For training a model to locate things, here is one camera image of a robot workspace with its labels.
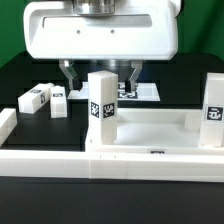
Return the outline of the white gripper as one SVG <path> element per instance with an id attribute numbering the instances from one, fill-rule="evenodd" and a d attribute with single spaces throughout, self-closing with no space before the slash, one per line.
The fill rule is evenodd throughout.
<path id="1" fill-rule="evenodd" d="M 125 91 L 137 89 L 142 60 L 168 60 L 178 49 L 178 0 L 115 0 L 110 14 L 79 13 L 72 0 L 37 1 L 24 11 L 29 54 L 39 59 L 133 60 Z M 70 90 L 82 81 L 73 60 L 59 60 Z"/>

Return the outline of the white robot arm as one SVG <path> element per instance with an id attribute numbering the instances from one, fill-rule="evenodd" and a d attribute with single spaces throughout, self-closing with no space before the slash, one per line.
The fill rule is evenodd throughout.
<path id="1" fill-rule="evenodd" d="M 169 60 L 178 50 L 183 0 L 60 0 L 29 3 L 24 37 L 38 59 L 129 60 L 138 77 L 144 60 Z"/>

